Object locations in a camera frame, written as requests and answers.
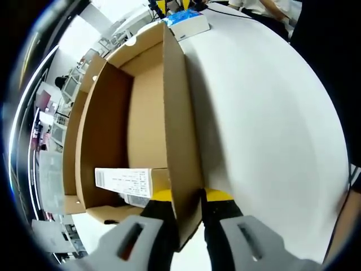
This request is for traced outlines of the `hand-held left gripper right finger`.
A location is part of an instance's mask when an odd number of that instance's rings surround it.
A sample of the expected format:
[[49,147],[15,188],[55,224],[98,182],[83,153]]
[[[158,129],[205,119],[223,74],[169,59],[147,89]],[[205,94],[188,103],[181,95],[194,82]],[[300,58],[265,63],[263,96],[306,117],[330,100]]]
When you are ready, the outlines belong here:
[[204,237],[213,270],[319,270],[319,264],[286,250],[283,238],[245,216],[228,193],[202,189]]

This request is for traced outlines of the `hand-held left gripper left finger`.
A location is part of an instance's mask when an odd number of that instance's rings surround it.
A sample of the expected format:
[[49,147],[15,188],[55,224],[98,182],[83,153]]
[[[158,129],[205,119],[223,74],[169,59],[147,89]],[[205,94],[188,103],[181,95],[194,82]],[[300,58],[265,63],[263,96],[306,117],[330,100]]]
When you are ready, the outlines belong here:
[[153,194],[140,215],[131,215],[105,233],[88,256],[70,270],[169,270],[179,246],[171,190]]

